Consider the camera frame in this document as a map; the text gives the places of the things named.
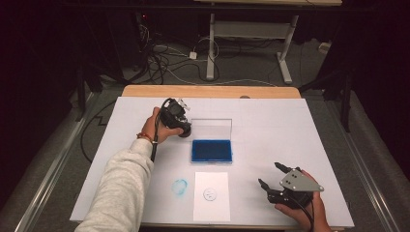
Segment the bracelet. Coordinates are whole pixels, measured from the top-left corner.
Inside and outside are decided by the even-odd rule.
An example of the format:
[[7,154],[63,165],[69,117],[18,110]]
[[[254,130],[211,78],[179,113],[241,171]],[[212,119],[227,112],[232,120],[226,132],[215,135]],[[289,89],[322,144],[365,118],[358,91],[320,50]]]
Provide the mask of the bracelet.
[[149,140],[151,143],[154,142],[154,140],[152,139],[152,137],[151,137],[150,135],[148,135],[147,133],[141,132],[141,133],[138,133],[138,134],[136,135],[136,138],[142,138],[142,137],[148,138],[148,140]]

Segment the transparent container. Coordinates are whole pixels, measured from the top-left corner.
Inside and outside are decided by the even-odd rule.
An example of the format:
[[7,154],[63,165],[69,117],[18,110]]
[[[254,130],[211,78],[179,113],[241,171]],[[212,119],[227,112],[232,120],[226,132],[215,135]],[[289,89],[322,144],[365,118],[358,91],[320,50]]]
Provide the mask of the transparent container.
[[232,162],[232,119],[191,120],[192,162]]

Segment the white table leg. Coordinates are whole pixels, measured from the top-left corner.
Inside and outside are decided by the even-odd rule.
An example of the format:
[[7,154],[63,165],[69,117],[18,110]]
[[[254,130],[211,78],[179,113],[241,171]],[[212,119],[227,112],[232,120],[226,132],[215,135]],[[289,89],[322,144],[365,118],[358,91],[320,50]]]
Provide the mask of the white table leg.
[[289,25],[286,33],[286,38],[284,40],[283,51],[277,53],[280,71],[282,72],[283,80],[286,84],[292,83],[292,77],[290,76],[289,69],[287,69],[285,58],[290,43],[292,42],[293,33],[295,32],[296,23],[298,22],[298,17],[298,15],[294,15],[292,17],[292,22]]
[[208,65],[206,68],[206,78],[208,80],[214,79],[214,37],[215,37],[215,14],[211,14],[211,20],[209,22],[209,52],[208,52]]

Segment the white paper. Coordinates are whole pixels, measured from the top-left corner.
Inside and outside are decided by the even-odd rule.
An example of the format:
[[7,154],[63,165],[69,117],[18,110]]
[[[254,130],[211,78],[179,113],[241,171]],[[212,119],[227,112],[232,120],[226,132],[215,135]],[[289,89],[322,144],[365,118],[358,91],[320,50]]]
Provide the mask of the white paper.
[[230,221],[228,173],[195,173],[193,220]]

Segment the wooden table edge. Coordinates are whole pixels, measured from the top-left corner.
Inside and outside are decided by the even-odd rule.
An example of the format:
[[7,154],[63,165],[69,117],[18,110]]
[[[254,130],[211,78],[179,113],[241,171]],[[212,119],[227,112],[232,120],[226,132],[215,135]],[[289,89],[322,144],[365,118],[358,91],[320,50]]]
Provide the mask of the wooden table edge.
[[300,99],[301,94],[295,87],[128,85],[122,97]]

